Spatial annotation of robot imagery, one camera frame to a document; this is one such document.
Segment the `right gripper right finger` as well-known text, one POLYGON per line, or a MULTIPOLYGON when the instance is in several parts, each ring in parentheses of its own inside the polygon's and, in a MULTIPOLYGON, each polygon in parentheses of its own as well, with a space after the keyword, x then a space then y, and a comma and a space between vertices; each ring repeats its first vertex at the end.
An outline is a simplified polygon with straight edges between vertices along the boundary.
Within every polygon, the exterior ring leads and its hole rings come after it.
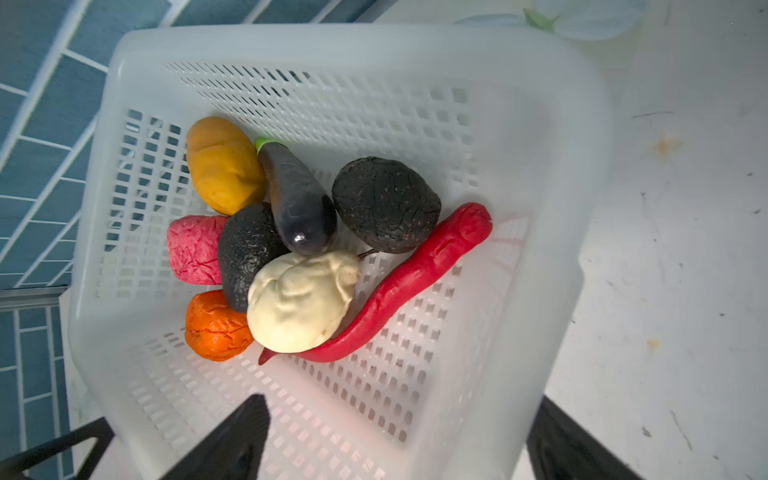
POLYGON ((547 396, 542 398, 526 447, 538 480, 641 480, 547 396))

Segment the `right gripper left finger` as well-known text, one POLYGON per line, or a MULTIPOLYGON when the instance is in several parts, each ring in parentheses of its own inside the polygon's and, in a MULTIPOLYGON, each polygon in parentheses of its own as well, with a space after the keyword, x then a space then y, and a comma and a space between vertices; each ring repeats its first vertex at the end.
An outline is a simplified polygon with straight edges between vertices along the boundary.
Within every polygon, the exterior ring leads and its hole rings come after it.
POLYGON ((270 423, 265 396, 251 395, 163 479, 257 479, 270 423))

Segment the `cream white bun toy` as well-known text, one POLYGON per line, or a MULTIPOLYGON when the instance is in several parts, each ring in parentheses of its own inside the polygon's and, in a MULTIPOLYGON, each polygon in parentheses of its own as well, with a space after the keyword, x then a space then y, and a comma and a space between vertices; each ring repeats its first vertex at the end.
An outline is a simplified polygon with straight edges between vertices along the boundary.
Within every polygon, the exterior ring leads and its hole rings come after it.
POLYGON ((289 253, 269 262, 248 291, 254 340, 289 354, 329 340, 347 314, 361 272, 358 256, 345 250, 313 257, 289 253))

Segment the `red chili pepper toy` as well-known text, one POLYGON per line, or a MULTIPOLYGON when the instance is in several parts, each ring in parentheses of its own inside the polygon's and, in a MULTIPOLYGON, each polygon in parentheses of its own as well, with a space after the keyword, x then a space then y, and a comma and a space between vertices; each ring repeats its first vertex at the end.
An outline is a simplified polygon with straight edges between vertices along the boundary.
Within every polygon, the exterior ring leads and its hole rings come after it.
POLYGON ((493 221, 485 206, 476 202, 460 206, 379 283, 346 329, 297 356, 311 362, 329 363, 355 353, 369 343, 403 305, 440 280, 462 256, 484 242, 492 229, 493 221))

